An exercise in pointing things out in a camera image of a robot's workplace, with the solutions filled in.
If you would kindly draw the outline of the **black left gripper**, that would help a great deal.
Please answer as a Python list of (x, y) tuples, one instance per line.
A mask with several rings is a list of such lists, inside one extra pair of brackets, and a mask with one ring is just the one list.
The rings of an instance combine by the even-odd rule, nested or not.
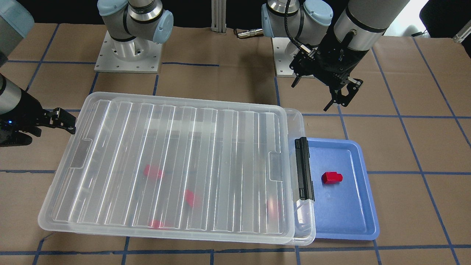
[[(329, 87), (331, 100), (323, 108), (325, 112), (333, 104), (347, 107), (363, 85), (363, 80), (350, 77), (351, 71), (366, 54), (365, 51), (350, 49), (355, 34), (355, 31), (348, 31), (342, 41), (337, 40), (334, 33), (326, 35), (316, 50), (310, 53), (299, 51), (290, 64), (295, 73), (292, 88), (298, 85), (302, 77), (309, 75)], [(347, 95), (342, 93), (345, 86)]]

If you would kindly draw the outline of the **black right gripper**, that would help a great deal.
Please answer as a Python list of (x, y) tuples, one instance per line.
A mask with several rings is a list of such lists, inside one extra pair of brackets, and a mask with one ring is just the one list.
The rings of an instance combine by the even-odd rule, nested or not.
[(41, 137), (41, 126), (59, 128), (74, 135), (77, 118), (66, 110), (57, 107), (45, 110), (40, 102), (21, 88), (17, 92), (7, 92), (8, 101), (1, 102), (1, 147), (27, 146), (33, 141), (32, 135)]

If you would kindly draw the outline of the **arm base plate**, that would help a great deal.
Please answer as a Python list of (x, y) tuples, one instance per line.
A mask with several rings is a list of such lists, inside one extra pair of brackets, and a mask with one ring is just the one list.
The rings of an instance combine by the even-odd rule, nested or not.
[(276, 77), (295, 78), (296, 75), (290, 68), (298, 48), (288, 38), (272, 38), (273, 57)]
[(100, 73), (157, 74), (162, 51), (163, 44), (142, 38), (118, 42), (106, 32), (94, 70)]

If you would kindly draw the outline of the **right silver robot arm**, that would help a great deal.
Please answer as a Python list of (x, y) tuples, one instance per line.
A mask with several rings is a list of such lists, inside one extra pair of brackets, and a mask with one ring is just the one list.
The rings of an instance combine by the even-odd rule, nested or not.
[[(101, 17), (113, 44), (115, 57), (124, 61), (143, 59), (151, 43), (165, 43), (172, 32), (174, 16), (160, 0), (1, 1), (1, 65), (34, 26), (34, 15), (41, 22), (84, 22)], [(41, 137), (42, 127), (59, 128), (75, 134), (76, 117), (58, 107), (52, 111), (4, 75), (1, 75), (1, 146), (27, 146), (32, 136)]]

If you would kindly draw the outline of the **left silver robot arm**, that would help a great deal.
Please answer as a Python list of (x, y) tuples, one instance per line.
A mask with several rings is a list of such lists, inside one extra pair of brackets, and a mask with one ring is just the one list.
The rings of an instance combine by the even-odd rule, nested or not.
[(295, 87), (312, 76), (329, 88), (333, 104), (348, 106), (363, 85), (352, 70), (384, 35), (407, 0), (349, 0), (335, 11), (324, 0), (268, 0), (261, 6), (263, 34), (286, 38)]

